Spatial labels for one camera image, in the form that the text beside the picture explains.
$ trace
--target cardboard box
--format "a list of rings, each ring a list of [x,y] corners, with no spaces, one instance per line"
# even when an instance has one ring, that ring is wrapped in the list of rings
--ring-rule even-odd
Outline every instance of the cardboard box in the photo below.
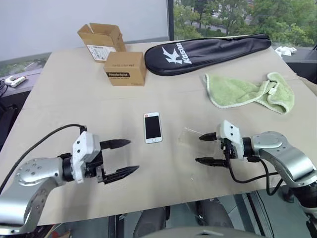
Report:
[[[126,51],[117,25],[90,23],[77,32],[95,62],[104,63],[110,52]]]
[[[146,75],[142,52],[111,52],[104,65],[113,86],[143,86]]]

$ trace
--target green towel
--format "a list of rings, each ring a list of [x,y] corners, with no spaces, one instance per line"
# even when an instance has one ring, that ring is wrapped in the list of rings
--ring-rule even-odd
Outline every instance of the green towel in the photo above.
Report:
[[[261,85],[255,85],[206,74],[207,92],[212,103],[219,108],[232,108],[257,102],[277,113],[290,112],[295,102],[292,89],[279,73],[269,73],[267,78],[268,80]]]

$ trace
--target open cardboard box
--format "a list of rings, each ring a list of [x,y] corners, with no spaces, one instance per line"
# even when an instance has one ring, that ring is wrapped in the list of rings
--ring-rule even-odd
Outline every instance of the open cardboard box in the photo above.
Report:
[[[110,52],[126,51],[117,25],[90,23],[85,24],[77,33],[95,62],[104,63]]]

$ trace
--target green foliage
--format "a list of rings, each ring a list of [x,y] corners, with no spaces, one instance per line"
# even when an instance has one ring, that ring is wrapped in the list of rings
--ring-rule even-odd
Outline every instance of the green foliage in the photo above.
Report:
[[[44,67],[46,64],[46,61],[48,58],[40,58],[40,59],[35,59],[35,60],[28,60],[28,61],[23,61],[19,63],[11,63],[11,64],[5,64],[0,66],[0,77],[4,76],[9,76],[12,74],[17,74],[17,73],[23,73],[25,71],[28,71],[28,68],[26,68],[28,65],[31,63],[37,63],[40,67]]]
[[[226,28],[226,35],[233,35],[241,26],[250,10],[246,0],[221,0],[221,13],[219,18]]]
[[[202,35],[196,27],[186,24],[190,21],[192,9],[190,6],[175,4],[174,6],[174,38],[176,40],[200,38]]]
[[[216,26],[225,35],[266,33],[282,45],[317,43],[316,0],[175,0],[174,5],[176,39],[223,36],[212,30]]]
[[[197,29],[198,32],[200,32],[204,37],[221,37],[221,36],[226,36],[225,33],[222,33],[220,29],[213,31],[209,28],[206,30],[204,29]]]

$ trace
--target white smartphone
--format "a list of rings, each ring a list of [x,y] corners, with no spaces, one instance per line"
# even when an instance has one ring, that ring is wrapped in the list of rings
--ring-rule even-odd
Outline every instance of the white smartphone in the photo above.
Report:
[[[159,113],[145,113],[144,120],[144,135],[145,143],[151,144],[162,141],[162,130],[160,127]]]

